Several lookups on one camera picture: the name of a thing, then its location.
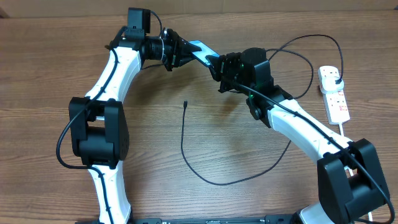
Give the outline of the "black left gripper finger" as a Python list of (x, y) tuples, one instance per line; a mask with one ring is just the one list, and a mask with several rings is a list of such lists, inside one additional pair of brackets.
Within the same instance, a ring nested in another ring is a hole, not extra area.
[(177, 53), (174, 58), (174, 68), (182, 67), (183, 65), (195, 60), (195, 56), (190, 53)]
[(198, 47), (189, 41), (183, 39), (183, 52), (184, 53), (193, 53), (193, 52), (201, 52), (201, 47)]

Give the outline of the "Samsung Galaxy smartphone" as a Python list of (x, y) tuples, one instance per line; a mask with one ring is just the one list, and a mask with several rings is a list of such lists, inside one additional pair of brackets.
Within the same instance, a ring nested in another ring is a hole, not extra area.
[(189, 43), (200, 48), (199, 51), (193, 52), (193, 56), (205, 67), (211, 66), (211, 62), (208, 60), (210, 56), (215, 58), (220, 57), (218, 53), (216, 53), (213, 49), (209, 48), (209, 46), (205, 45), (200, 40), (192, 40)]

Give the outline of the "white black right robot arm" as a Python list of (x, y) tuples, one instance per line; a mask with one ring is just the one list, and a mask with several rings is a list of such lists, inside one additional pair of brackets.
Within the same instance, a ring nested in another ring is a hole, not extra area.
[(274, 84), (267, 52), (205, 56), (220, 92), (238, 90), (254, 119), (280, 132), (317, 166), (318, 198), (293, 215), (292, 223), (354, 223), (383, 205), (396, 217), (376, 148), (367, 139), (352, 141), (310, 116), (292, 95)]

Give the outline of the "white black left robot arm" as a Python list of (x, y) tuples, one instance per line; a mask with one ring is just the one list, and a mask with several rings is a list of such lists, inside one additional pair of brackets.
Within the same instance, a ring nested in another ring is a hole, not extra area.
[(146, 60), (158, 60), (171, 71), (203, 58), (206, 50), (200, 41), (187, 41), (172, 29), (162, 27), (157, 36), (150, 36), (154, 14), (128, 10), (127, 25), (106, 46), (109, 60), (100, 78), (84, 97), (71, 99), (70, 120), (57, 141), (58, 162), (68, 169), (87, 170), (93, 178), (100, 207), (96, 223), (132, 223), (123, 176), (129, 150), (123, 102), (134, 77)]

